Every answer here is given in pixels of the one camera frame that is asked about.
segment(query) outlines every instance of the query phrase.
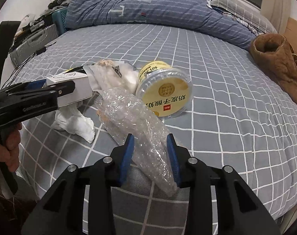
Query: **bed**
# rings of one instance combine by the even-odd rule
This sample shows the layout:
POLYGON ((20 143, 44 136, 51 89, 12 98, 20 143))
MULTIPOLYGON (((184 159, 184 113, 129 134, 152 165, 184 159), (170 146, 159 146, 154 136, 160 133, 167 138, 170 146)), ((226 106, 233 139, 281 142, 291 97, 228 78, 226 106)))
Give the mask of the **bed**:
MULTIPOLYGON (((39 80, 100 59, 141 68, 162 60, 192 78, 193 100, 165 120, 191 155, 207 165, 233 166, 274 219, 297 203, 297 105, 254 64, 247 51, 195 31, 152 24, 101 25, 68 31, 27 63, 17 82, 39 80)), ((89 166, 116 146, 94 100, 79 109, 96 125, 92 144, 51 128, 54 112, 24 122, 20 172, 42 197, 69 164, 89 166)), ((88 233, 86 188, 83 231, 88 233)), ((217 209, 213 196, 213 234, 217 209)), ((183 234, 189 189, 167 197, 132 164, 122 188, 112 189, 117 234, 183 234)))

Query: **brown fuzzy garment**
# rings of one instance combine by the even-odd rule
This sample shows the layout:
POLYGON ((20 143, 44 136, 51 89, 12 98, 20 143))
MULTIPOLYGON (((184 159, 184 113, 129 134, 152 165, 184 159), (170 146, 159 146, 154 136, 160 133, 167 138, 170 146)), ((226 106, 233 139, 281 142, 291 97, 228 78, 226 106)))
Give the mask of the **brown fuzzy garment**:
POLYGON ((297 55, 286 38, 267 33, 256 37, 250 53, 259 68, 297 104, 297 55))

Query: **small cardboard box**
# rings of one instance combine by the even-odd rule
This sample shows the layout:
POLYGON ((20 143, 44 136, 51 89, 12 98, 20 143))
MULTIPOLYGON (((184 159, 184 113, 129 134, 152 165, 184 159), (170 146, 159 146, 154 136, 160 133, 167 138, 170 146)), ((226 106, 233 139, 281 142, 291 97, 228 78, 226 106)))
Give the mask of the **small cardboard box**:
POLYGON ((57 98, 58 107, 66 106, 76 101, 92 97, 93 91, 91 89, 88 76, 81 72, 64 72, 55 76, 47 77, 46 84, 50 86, 66 80, 73 80, 75 83, 75 89, 73 93, 57 98))

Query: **yogurt container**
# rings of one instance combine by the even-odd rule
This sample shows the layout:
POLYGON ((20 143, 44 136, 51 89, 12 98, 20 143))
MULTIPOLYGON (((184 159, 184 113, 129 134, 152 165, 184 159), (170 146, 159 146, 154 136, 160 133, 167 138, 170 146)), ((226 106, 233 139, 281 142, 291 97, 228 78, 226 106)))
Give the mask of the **yogurt container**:
POLYGON ((135 95, 158 117, 169 118, 186 109, 192 87, 189 75, 165 62, 154 61, 140 70, 135 95))

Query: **plaid pillow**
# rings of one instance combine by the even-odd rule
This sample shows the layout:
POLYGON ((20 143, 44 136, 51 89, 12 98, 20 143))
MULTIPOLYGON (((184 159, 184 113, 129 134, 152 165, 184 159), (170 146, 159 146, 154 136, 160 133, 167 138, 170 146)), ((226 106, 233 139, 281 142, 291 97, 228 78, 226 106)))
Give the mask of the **plaid pillow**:
POLYGON ((264 33, 277 33, 276 29, 267 18, 244 5, 239 0, 212 0, 211 6, 220 7, 229 11, 264 33))

